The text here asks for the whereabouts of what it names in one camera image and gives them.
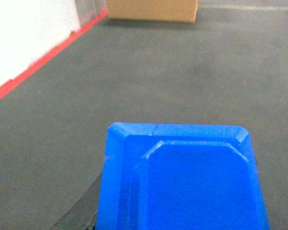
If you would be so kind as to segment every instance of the red stripe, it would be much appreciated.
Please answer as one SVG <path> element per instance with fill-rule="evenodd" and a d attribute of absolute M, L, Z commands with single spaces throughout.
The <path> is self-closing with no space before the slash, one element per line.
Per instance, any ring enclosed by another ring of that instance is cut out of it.
<path fill-rule="evenodd" d="M 55 57 L 63 49 L 65 49 L 70 43 L 72 43 L 78 37 L 83 35 L 92 26 L 94 26 L 97 22 L 99 22 L 101 19 L 103 19 L 107 14 L 108 14 L 107 11 L 100 14 L 98 17 L 93 19 L 90 23 L 88 23 L 87 25 L 82 27 L 79 31 L 77 31 L 76 33 L 74 33 L 70 37 L 68 37 L 65 41 L 63 41 L 59 45 L 53 47 L 51 50 L 49 50 L 44 56 L 42 56 L 40 59 L 38 59 L 32 65 L 30 65 L 28 67 L 28 69 L 26 69 L 24 72 L 19 74 L 16 78 L 14 78 L 13 80 L 9 80 L 6 83 L 4 83 L 2 86 L 0 86 L 0 99 L 3 98 L 5 95 L 7 95 L 14 88 L 16 88 L 18 85 L 20 85 L 25 79 L 30 77 L 35 71 L 37 71 L 39 68 L 41 68 L 43 65 L 45 65 L 48 61 L 50 61 L 53 57 Z"/>

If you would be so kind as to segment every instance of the blue bin lid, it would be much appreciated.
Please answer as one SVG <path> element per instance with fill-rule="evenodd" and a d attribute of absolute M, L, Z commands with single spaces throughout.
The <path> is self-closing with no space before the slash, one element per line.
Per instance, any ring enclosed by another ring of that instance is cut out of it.
<path fill-rule="evenodd" d="M 97 230 L 268 230 L 249 132 L 114 123 Z"/>

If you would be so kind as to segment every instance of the cardboard box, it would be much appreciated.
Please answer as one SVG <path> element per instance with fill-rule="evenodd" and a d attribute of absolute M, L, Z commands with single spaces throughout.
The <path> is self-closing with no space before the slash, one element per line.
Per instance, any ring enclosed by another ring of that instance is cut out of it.
<path fill-rule="evenodd" d="M 198 0 L 107 0 L 109 18 L 193 23 Z"/>

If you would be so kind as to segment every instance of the white wall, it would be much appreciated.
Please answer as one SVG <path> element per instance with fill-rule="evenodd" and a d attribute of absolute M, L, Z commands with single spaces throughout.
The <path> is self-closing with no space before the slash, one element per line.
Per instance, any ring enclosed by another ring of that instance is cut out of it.
<path fill-rule="evenodd" d="M 74 0 L 0 0 L 0 85 L 79 29 Z"/>

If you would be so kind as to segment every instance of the blue plastic container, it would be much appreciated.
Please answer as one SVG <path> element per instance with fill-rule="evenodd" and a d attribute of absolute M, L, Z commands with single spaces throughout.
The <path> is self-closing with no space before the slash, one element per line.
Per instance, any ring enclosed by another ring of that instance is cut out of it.
<path fill-rule="evenodd" d="M 96 230 L 268 229 L 244 128 L 109 128 Z"/>

